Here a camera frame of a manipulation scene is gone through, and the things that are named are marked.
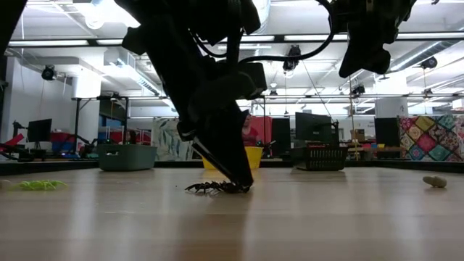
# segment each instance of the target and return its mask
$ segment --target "black robotic arm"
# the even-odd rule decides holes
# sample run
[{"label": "black robotic arm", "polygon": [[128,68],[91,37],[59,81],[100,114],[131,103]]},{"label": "black robotic arm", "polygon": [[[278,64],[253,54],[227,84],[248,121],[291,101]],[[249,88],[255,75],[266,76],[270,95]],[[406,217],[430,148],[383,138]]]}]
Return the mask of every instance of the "black robotic arm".
[{"label": "black robotic arm", "polygon": [[[408,19],[415,0],[316,0],[329,13],[331,32],[326,41],[308,54],[292,57],[258,56],[239,61],[244,33],[260,28],[252,0],[115,0],[140,22],[129,28],[123,47],[147,53],[179,114],[178,131],[184,141],[220,170],[230,183],[202,183],[196,190],[246,192],[253,184],[241,127],[248,112],[237,99],[255,99],[266,89],[262,64],[256,61],[295,62],[319,54],[335,33],[349,35],[349,47],[339,74],[366,69],[383,74],[390,54],[383,44],[397,37],[398,26]],[[0,51],[6,48],[25,0],[18,0],[10,16],[2,17]],[[227,54],[216,61],[203,56],[199,39],[211,45],[225,37]]]}]

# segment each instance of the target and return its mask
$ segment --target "box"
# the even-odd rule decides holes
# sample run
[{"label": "box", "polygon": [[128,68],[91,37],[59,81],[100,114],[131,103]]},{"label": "box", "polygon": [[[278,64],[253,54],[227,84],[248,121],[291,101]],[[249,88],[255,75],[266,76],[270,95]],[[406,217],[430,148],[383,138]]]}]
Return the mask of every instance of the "box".
[{"label": "box", "polygon": [[353,135],[353,130],[350,130],[349,132],[351,133],[351,139],[357,141],[365,141],[365,132],[364,129],[356,129],[356,136]]},{"label": "box", "polygon": [[148,170],[154,167],[157,148],[138,144],[106,145],[96,148],[104,171]]}]

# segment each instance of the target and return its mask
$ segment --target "ceiling light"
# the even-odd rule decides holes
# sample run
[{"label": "ceiling light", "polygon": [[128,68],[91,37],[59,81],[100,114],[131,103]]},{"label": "ceiling light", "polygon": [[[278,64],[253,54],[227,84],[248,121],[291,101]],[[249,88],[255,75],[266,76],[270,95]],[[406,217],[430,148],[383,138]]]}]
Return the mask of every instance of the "ceiling light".
[{"label": "ceiling light", "polygon": [[122,22],[128,27],[137,28],[140,23],[113,0],[101,0],[98,4],[91,0],[74,0],[74,7],[86,18],[90,29],[100,29],[106,22]]},{"label": "ceiling light", "polygon": [[397,40],[413,40],[417,38],[462,38],[464,37],[464,32],[454,32],[454,33],[399,33]]},{"label": "ceiling light", "polygon": [[9,47],[31,46],[87,46],[87,40],[56,40],[56,41],[10,41]]},{"label": "ceiling light", "polygon": [[[53,1],[55,4],[73,4],[73,1]],[[43,5],[51,5],[50,1],[28,1],[28,6],[43,6]]]},{"label": "ceiling light", "polygon": [[148,120],[153,119],[154,117],[129,117],[131,120]]},{"label": "ceiling light", "polygon": [[[307,36],[284,36],[285,41],[325,41],[328,35],[307,35]],[[334,35],[333,39],[335,41],[347,41],[348,35],[339,34]]]},{"label": "ceiling light", "polygon": [[122,39],[106,39],[106,40],[96,40],[99,45],[121,45],[123,44]]},{"label": "ceiling light", "polygon": [[163,97],[158,96],[158,97],[153,97],[153,96],[138,96],[138,97],[130,97],[130,100],[137,100],[137,101],[151,101],[151,100],[160,100],[163,99]]},{"label": "ceiling light", "polygon": [[[243,36],[240,42],[253,42],[253,41],[274,41],[274,36]],[[227,42],[227,38],[224,38],[221,43]]]},{"label": "ceiling light", "polygon": [[[219,50],[227,50],[227,46],[218,46]],[[272,46],[261,46],[261,45],[240,45],[240,50],[260,50],[260,49],[272,49]]]}]

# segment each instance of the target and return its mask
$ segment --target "table surface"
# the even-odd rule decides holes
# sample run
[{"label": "table surface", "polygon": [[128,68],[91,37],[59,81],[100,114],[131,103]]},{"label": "table surface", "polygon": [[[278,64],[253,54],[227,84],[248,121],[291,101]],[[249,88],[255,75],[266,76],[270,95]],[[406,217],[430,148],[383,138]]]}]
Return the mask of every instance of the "table surface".
[{"label": "table surface", "polygon": [[[73,170],[0,192],[1,261],[464,260],[464,177],[381,168],[260,169],[248,194],[192,194],[216,171]],[[448,189],[424,175],[442,175]]]}]

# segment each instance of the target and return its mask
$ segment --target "red panel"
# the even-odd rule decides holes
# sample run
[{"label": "red panel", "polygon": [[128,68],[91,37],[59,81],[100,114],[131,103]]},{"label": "red panel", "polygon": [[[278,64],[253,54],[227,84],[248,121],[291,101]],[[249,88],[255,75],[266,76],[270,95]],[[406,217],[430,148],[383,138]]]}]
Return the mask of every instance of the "red panel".
[{"label": "red panel", "polygon": [[271,117],[253,116],[251,126],[259,133],[259,136],[264,144],[271,142],[271,138],[273,136],[273,119]]}]

